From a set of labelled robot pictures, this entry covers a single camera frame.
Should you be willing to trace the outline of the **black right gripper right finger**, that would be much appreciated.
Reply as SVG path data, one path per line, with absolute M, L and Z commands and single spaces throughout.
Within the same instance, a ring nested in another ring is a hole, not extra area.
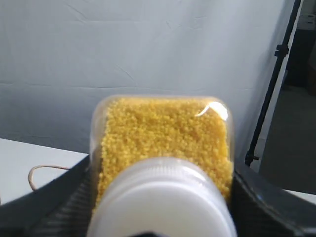
M 235 162 L 231 215 L 239 237 L 314 237 L 316 206 Z

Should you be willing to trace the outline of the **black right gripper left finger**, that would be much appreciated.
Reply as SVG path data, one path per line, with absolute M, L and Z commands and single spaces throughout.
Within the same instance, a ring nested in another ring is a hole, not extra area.
M 0 207 L 2 237 L 84 237 L 97 196 L 86 156 L 47 185 Z

